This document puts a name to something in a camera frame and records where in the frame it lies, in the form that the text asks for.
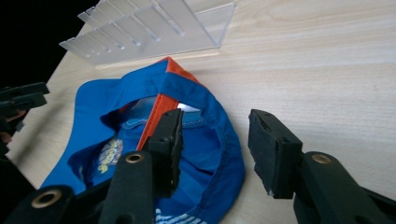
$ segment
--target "transparent plastic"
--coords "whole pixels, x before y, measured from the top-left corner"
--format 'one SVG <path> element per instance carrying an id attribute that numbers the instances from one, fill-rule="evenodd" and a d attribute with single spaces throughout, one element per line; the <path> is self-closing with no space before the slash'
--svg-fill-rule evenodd
<path id="1" fill-rule="evenodd" d="M 233 0 L 105 0 L 78 17 L 92 28 L 60 43 L 99 65 L 219 48 Z"/>

